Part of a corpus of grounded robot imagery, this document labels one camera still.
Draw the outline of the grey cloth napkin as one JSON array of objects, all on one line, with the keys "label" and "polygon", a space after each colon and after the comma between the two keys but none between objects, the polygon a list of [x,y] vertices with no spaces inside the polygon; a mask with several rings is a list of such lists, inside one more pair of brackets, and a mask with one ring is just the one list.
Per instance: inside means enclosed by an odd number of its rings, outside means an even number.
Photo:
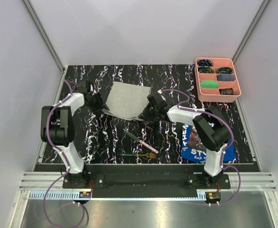
[{"label": "grey cloth napkin", "polygon": [[114,82],[106,100],[107,115],[132,121],[141,120],[140,115],[148,105],[151,87]]}]

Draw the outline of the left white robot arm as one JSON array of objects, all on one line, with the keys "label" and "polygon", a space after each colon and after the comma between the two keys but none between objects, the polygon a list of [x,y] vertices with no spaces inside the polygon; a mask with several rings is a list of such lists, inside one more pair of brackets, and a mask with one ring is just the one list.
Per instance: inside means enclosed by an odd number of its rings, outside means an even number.
[{"label": "left white robot arm", "polygon": [[80,80],[75,83],[76,90],[73,91],[71,82],[65,80],[70,93],[63,100],[53,106],[44,106],[41,110],[41,140],[59,154],[62,159],[66,173],[61,174],[69,184],[79,188],[85,188],[92,181],[84,161],[74,145],[74,122],[73,115],[83,106],[88,106],[92,112],[100,110],[109,111],[100,93],[94,84],[88,80]]}]

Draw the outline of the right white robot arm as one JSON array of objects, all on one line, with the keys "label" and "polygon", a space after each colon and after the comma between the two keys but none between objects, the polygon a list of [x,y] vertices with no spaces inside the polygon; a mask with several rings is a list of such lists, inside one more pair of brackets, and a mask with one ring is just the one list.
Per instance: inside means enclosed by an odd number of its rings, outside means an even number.
[{"label": "right white robot arm", "polygon": [[223,175],[223,159],[226,149],[233,144],[233,133],[219,110],[210,106],[193,109],[169,104],[162,91],[147,96],[148,104],[140,118],[148,121],[168,121],[194,126],[206,148],[204,171],[198,176],[198,186],[214,188]]}]

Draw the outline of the black marbled table mat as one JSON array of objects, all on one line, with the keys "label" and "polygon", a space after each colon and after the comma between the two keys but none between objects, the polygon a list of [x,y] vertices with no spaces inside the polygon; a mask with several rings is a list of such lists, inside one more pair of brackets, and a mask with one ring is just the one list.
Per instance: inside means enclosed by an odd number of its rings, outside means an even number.
[{"label": "black marbled table mat", "polygon": [[[191,108],[209,106],[198,100],[193,64],[73,65],[66,68],[65,78],[73,82],[82,79],[93,82],[103,98],[107,98],[114,82],[123,82],[148,86],[153,91],[170,89],[165,98],[173,104],[189,100]],[[182,125],[179,123],[126,121],[101,112],[92,113],[87,107],[79,109],[73,120],[74,144],[87,164],[187,163],[181,157]],[[153,153],[127,136],[124,129],[158,150],[157,158],[120,156],[121,153]]]}]

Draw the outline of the green rolled sock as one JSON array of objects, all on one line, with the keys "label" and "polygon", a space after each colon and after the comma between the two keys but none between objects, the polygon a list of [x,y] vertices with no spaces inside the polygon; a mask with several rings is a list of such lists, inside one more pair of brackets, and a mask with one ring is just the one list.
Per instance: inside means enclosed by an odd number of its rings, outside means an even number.
[{"label": "green rolled sock", "polygon": [[214,80],[204,80],[200,82],[200,87],[208,89],[217,89],[219,87],[219,84],[217,81]]}]

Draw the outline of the blue patterned sock middle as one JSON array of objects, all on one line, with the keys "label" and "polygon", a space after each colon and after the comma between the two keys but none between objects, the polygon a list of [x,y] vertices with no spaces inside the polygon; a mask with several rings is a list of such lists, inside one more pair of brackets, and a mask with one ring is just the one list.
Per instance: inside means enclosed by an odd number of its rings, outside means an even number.
[{"label": "blue patterned sock middle", "polygon": [[203,73],[203,74],[212,74],[213,73],[213,70],[210,66],[199,66],[198,71],[199,71],[199,73]]}]

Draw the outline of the blue patterned sock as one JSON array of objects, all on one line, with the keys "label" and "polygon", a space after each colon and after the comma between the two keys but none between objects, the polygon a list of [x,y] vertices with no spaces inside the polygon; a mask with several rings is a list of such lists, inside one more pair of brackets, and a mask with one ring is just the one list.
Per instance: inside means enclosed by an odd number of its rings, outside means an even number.
[{"label": "blue patterned sock", "polygon": [[232,74],[233,73],[233,69],[230,67],[220,67],[217,69],[217,73],[218,74]]},{"label": "blue patterned sock", "polygon": [[212,67],[213,63],[211,60],[209,59],[200,59],[197,61],[197,65],[198,66],[208,66],[208,67]]},{"label": "blue patterned sock", "polygon": [[210,66],[199,66],[198,71],[199,71],[199,73],[203,73],[203,74],[212,74],[213,73],[213,70]]}]

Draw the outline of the pink divided organizer tray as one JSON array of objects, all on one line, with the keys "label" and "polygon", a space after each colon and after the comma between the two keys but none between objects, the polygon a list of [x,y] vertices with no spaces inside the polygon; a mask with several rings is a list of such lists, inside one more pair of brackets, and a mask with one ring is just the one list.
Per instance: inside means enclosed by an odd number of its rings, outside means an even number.
[{"label": "pink divided organizer tray", "polygon": [[[197,61],[200,59],[209,59],[212,61],[213,66],[211,67],[213,70],[212,74],[203,74],[199,73]],[[235,81],[217,81],[216,76],[218,75],[217,69],[220,67],[230,67],[233,69],[233,75],[235,76]],[[241,95],[241,88],[237,78],[237,74],[234,68],[234,63],[229,58],[219,58],[219,57],[198,57],[195,60],[195,80],[196,80],[196,88],[198,99],[201,102],[215,102],[215,103],[232,103],[236,101],[238,97]],[[214,80],[217,81],[219,87],[217,89],[208,89],[201,88],[200,82],[204,80]],[[233,88],[234,95],[221,95],[219,89],[222,88]]]}]

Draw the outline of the blue patterned sock top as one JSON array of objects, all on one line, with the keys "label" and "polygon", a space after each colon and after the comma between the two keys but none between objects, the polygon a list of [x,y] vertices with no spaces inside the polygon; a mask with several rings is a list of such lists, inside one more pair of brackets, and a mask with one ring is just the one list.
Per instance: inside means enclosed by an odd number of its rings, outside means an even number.
[{"label": "blue patterned sock top", "polygon": [[197,65],[198,66],[208,66],[208,67],[212,67],[213,63],[211,60],[209,59],[200,59],[197,61]]}]

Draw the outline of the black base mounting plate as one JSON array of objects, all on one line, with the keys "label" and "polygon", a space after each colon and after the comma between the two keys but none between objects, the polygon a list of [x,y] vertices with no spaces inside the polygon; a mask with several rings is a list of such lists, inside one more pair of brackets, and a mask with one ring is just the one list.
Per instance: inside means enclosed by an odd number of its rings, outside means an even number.
[{"label": "black base mounting plate", "polygon": [[64,189],[93,189],[93,198],[189,198],[197,190],[229,190],[224,174],[218,184],[205,184],[203,166],[199,164],[87,165],[89,183],[63,181]]}]

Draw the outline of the dark brown rolled sock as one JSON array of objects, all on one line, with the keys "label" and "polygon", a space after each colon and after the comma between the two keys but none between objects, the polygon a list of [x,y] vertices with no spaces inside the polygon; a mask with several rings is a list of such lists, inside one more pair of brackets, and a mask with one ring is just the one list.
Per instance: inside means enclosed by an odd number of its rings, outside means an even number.
[{"label": "dark brown rolled sock", "polygon": [[219,92],[221,95],[234,95],[233,88],[222,88],[222,89],[219,89]]}]

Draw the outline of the dark blue rolled sock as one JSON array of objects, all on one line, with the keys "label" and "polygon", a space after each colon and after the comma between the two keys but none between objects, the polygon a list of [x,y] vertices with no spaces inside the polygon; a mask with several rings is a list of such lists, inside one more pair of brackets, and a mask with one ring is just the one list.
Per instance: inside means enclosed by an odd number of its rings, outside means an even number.
[{"label": "dark blue rolled sock", "polygon": [[217,81],[235,81],[235,76],[233,74],[218,74],[216,78]]}]

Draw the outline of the blue patterned sock right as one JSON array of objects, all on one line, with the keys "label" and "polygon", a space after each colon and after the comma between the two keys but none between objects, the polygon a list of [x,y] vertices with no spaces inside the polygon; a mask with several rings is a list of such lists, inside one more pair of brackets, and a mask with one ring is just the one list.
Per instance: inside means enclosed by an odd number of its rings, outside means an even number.
[{"label": "blue patterned sock right", "polygon": [[217,69],[217,73],[218,74],[232,74],[233,73],[233,69],[230,67],[220,67]]}]

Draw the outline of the pink-handled table knife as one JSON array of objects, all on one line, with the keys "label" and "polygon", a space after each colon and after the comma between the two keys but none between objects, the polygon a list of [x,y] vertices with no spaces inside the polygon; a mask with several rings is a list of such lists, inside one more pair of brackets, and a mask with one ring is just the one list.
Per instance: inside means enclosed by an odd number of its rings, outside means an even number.
[{"label": "pink-handled table knife", "polygon": [[156,150],[155,148],[153,148],[151,145],[147,144],[146,142],[144,142],[143,140],[139,139],[138,137],[134,136],[133,134],[129,133],[127,130],[123,130],[127,136],[129,136],[131,139],[139,142],[141,145],[145,146],[146,148],[148,148],[150,151],[152,151],[155,154],[158,154],[159,151]]}]

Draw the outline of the aluminium frame rail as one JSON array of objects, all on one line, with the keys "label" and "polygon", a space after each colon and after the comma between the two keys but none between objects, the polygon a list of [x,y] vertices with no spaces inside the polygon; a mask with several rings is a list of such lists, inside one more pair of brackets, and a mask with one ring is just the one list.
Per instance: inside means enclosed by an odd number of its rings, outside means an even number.
[{"label": "aluminium frame rail", "polygon": [[32,3],[30,0],[21,0],[21,2],[23,3],[24,7],[26,8],[30,18],[32,19],[39,35],[41,36],[49,54],[51,55],[52,59],[54,60],[57,68],[59,69],[59,71],[62,73],[65,70],[65,66],[63,65],[61,59],[59,58],[57,52],[55,51],[54,46],[52,45],[40,19],[39,16],[37,14],[37,12],[35,11]]}]

